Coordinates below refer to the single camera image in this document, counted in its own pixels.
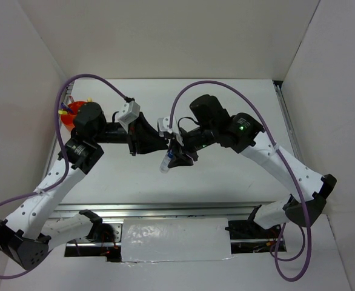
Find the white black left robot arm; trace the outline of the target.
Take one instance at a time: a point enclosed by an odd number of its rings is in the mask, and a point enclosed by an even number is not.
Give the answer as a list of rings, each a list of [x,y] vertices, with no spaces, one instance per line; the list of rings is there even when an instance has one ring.
[[[34,195],[0,219],[0,251],[24,270],[37,267],[61,244],[77,238],[95,242],[102,237],[103,220],[91,210],[48,223],[55,208],[103,156],[102,144],[128,144],[131,155],[168,149],[166,139],[147,122],[138,104],[124,104],[123,112],[130,115],[129,122],[107,122],[98,103],[83,103],[73,119],[71,138]]]

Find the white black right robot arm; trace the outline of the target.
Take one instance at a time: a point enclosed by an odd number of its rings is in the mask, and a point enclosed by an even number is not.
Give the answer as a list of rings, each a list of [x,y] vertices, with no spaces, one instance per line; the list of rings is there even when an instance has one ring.
[[[268,130],[247,113],[229,115],[215,96],[203,95],[190,104],[197,128],[185,131],[175,118],[161,118],[159,132],[171,140],[168,168],[192,166],[198,151],[212,144],[232,149],[261,166],[288,191],[286,198],[260,205],[249,216],[248,231],[263,237],[269,228],[287,222],[312,226],[322,214],[337,180],[321,175],[270,140]]]

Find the blue ballpoint pen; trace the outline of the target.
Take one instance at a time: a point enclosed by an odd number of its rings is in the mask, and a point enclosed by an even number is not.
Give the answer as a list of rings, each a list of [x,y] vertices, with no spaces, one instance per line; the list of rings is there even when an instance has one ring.
[[[71,108],[67,105],[65,105],[63,102],[61,103],[61,107],[64,111],[66,111],[67,113],[73,113],[73,111],[71,110]]]

